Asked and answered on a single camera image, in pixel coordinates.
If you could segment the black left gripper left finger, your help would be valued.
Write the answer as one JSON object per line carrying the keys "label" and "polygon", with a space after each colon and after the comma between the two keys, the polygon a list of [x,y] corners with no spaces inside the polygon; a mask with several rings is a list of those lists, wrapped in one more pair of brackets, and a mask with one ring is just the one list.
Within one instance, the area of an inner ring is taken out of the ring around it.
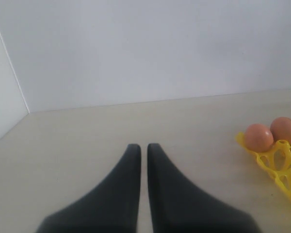
{"label": "black left gripper left finger", "polygon": [[135,233],[141,186],[141,148],[129,144],[93,190],[46,217],[39,233]]}

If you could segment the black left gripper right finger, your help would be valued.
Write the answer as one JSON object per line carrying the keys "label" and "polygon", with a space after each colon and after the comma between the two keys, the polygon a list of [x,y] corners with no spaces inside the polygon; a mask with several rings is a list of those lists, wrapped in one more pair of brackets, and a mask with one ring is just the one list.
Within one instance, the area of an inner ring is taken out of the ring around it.
{"label": "black left gripper right finger", "polygon": [[147,146],[147,183],[155,233],[259,233],[254,219],[203,191],[160,144]]}

